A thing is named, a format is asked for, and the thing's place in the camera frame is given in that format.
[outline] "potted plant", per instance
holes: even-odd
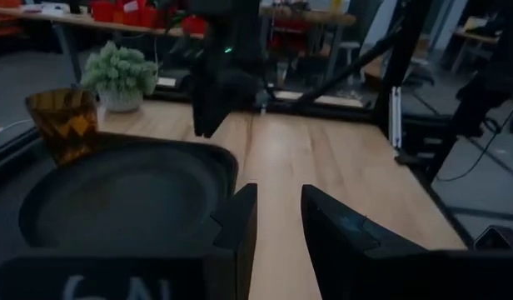
[[[151,95],[157,85],[157,65],[147,62],[138,50],[116,47],[113,42],[88,58],[81,84],[99,95],[111,112],[138,109],[143,95]]]

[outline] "brown drinking glass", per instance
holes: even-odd
[[[94,151],[95,99],[85,90],[71,88],[40,92],[26,99],[27,110],[58,165]]]

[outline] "floor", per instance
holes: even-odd
[[[66,66],[62,56],[51,53],[16,52],[0,56],[0,126],[28,119],[23,105],[27,95],[67,86],[70,79]],[[423,87],[416,91],[416,95],[405,92],[403,110],[432,113],[421,103],[422,100],[439,113],[452,113],[458,105],[456,91],[466,80],[462,76],[439,72],[434,87]],[[507,102],[491,111],[490,115],[502,123],[512,108],[513,102]],[[23,123],[3,132],[0,134],[0,146],[31,126]],[[476,144],[485,146],[490,137],[490,134],[486,134]],[[459,141],[441,169],[440,178],[462,174],[480,154],[481,150],[471,142]],[[485,156],[468,176],[454,182],[434,182],[433,185],[474,238],[491,224],[513,228],[513,135],[505,130],[492,143],[489,154],[490,157]],[[511,170],[505,170],[496,161],[504,163]],[[39,169],[37,173],[45,173],[52,166],[40,165],[36,168]],[[23,174],[21,181],[25,188],[30,188],[36,182],[28,174]],[[4,187],[0,193],[0,236],[3,235],[2,231],[8,233],[5,229],[7,226],[14,226],[16,216],[10,212],[17,209],[25,193],[10,187]],[[17,243],[1,238],[0,241],[11,243],[11,248]]]

